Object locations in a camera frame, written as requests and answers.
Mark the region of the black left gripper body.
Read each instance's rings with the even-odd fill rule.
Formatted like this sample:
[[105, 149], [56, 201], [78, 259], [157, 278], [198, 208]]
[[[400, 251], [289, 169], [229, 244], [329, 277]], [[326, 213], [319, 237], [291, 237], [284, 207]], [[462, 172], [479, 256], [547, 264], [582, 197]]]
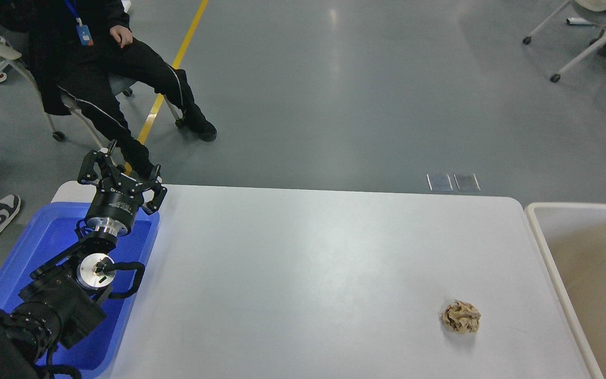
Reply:
[[85, 218], [87, 227], [114, 236], [130, 234], [144, 201], [141, 194], [130, 193], [137, 185], [136, 179], [124, 174], [97, 180], [96, 194]]

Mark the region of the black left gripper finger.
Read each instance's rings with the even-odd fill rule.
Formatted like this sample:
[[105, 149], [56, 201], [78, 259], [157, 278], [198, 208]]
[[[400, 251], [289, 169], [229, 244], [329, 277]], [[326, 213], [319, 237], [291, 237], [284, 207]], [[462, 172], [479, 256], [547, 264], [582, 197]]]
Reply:
[[142, 193], [148, 191], [153, 192], [153, 197], [141, 205], [141, 209], [145, 214], [151, 215], [157, 213], [161, 209], [162, 203], [167, 195], [168, 189], [162, 185], [160, 171], [161, 165], [155, 165], [149, 178], [141, 185]]
[[110, 140], [106, 148], [93, 149], [84, 156], [77, 175], [79, 184], [100, 186], [100, 180], [111, 179], [115, 186], [123, 185], [123, 173], [112, 158], [116, 143], [115, 139]]

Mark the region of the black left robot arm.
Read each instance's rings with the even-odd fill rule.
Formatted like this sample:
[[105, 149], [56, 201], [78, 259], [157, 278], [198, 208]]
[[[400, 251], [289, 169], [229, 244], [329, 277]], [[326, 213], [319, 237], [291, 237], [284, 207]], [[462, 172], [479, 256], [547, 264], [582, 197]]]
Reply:
[[77, 242], [29, 275], [19, 292], [21, 304], [0, 309], [0, 378], [82, 377], [71, 365], [53, 364], [59, 346], [72, 348], [106, 319], [106, 300], [124, 300], [140, 288], [142, 262], [116, 262], [110, 252], [132, 232], [138, 211], [159, 211], [167, 194], [160, 165], [147, 179], [135, 179], [115, 165], [108, 148], [90, 151], [77, 182], [93, 185], [95, 196], [75, 226]]

